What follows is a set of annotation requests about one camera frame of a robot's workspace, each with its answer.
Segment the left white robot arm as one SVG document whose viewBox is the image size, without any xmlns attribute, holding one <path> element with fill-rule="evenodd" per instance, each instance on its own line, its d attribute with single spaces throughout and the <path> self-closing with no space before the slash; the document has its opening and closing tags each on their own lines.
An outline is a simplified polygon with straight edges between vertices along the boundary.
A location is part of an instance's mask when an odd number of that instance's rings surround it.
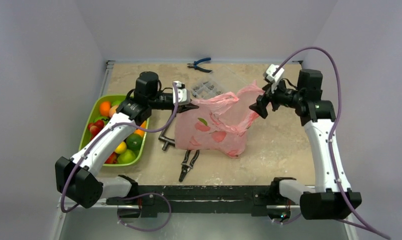
<svg viewBox="0 0 402 240">
<path fill-rule="evenodd" d="M 171 116 L 157 132 L 168 127 L 178 113 L 195 109 L 191 91 L 180 81 L 172 83 L 172 92 L 161 90 L 157 73 L 142 72 L 120 103 L 116 112 L 90 142 L 72 157 L 60 157 L 55 163 L 56 187 L 61 193 L 60 209 L 68 213 L 77 206 L 86 209 L 100 199 L 116 198 L 130 205 L 138 198 L 137 182 L 125 175 L 97 179 L 107 158 L 136 130 L 146 133 L 153 129 L 142 127 L 153 110 L 171 110 Z"/>
</svg>

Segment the fake yellow lemon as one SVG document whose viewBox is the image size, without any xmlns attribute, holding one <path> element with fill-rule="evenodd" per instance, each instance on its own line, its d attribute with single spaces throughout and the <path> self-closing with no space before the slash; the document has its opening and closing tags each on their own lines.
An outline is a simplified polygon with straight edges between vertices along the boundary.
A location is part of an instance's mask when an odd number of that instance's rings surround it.
<svg viewBox="0 0 402 240">
<path fill-rule="evenodd" d="M 123 154 L 127 150 L 127 145 L 124 141 L 122 141 L 117 148 L 114 150 L 114 152 L 118 155 Z"/>
</svg>

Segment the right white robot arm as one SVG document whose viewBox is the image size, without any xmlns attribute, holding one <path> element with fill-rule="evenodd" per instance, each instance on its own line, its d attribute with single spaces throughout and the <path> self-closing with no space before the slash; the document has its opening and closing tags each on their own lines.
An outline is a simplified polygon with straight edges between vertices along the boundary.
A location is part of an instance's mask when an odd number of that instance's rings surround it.
<svg viewBox="0 0 402 240">
<path fill-rule="evenodd" d="M 334 106 L 321 99 L 323 75 L 319 70 L 302 69 L 297 86 L 290 89 L 283 72 L 276 65 L 264 72 L 264 93 L 249 108 L 262 118 L 268 116 L 268 105 L 274 112 L 280 106 L 294 109 L 310 143 L 315 187 L 310 189 L 293 177 L 276 177 L 270 186 L 270 199 L 277 204 L 291 200 L 300 206 L 307 220 L 344 220 L 362 203 L 362 197 L 352 190 L 344 173 L 333 129 Z"/>
</svg>

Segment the pink plastic bag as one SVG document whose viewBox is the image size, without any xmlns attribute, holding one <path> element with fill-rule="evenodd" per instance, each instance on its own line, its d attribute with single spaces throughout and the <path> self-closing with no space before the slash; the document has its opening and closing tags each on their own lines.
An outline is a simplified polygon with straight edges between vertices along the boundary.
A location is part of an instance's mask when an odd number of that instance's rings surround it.
<svg viewBox="0 0 402 240">
<path fill-rule="evenodd" d="M 245 151 L 248 129 L 259 117 L 249 106 L 263 93 L 253 81 L 237 93 L 193 99 L 198 108 L 179 113 L 175 118 L 176 148 L 218 150 L 230 158 L 238 158 Z"/>
</svg>

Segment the fake orange carrot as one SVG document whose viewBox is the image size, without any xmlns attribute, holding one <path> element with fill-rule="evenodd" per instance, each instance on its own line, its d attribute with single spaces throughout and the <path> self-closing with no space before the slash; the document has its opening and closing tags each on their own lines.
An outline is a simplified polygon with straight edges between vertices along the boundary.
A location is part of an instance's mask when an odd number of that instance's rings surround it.
<svg viewBox="0 0 402 240">
<path fill-rule="evenodd" d="M 145 129 L 145 128 L 146 128 L 146 125 L 147 125 L 147 121 L 144 121 L 144 122 L 141 124 L 140 127 L 143 128 L 143 129 Z M 137 135 L 139 135 L 139 136 L 141 136 L 142 138 L 143 138 L 144 135 L 145 135 L 145 131 L 143 131 L 143 130 L 141 130 L 141 129 L 136 129 L 134 133 L 137 134 Z"/>
</svg>

